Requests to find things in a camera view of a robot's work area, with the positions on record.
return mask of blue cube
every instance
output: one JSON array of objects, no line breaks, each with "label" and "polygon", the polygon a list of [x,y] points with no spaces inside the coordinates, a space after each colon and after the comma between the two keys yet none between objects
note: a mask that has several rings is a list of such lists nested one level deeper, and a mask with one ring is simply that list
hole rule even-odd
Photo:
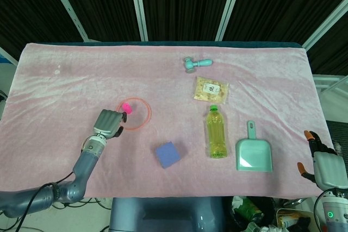
[{"label": "blue cube", "polygon": [[180,155],[172,142],[161,145],[156,149],[156,156],[163,168],[168,168],[180,160]]}]

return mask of dustpan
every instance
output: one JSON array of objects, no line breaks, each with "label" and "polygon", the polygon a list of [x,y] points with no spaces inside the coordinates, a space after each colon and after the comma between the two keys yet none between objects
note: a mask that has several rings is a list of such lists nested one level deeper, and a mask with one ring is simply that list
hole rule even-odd
[{"label": "dustpan", "polygon": [[256,139],[254,121],[247,122],[248,139],[239,140],[235,146],[238,171],[272,172],[271,146],[265,140]]}]

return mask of yellow liquid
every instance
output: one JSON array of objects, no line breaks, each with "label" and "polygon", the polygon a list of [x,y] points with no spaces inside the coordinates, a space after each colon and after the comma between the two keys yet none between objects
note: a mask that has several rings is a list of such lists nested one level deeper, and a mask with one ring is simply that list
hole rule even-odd
[{"label": "yellow liquid", "polygon": [[211,110],[207,117],[209,154],[211,158],[227,157],[223,117],[217,110]]}]

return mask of food packet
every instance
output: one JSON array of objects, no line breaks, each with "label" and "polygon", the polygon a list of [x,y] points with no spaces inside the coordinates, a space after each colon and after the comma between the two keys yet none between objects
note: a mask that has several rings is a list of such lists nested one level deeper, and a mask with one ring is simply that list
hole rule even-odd
[{"label": "food packet", "polygon": [[228,87],[229,84],[198,76],[194,99],[211,103],[225,103]]}]

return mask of teal toy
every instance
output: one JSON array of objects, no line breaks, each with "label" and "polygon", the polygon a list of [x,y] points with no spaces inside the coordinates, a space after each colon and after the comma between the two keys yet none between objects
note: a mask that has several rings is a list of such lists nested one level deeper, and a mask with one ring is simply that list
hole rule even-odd
[{"label": "teal toy", "polygon": [[213,61],[210,59],[204,59],[197,62],[192,62],[192,57],[186,57],[184,61],[185,61],[186,73],[195,72],[196,71],[195,66],[209,66],[213,64]]},{"label": "teal toy", "polygon": [[254,121],[247,122],[248,139],[242,139],[235,146],[238,171],[272,172],[272,152],[270,144],[256,139]]}]

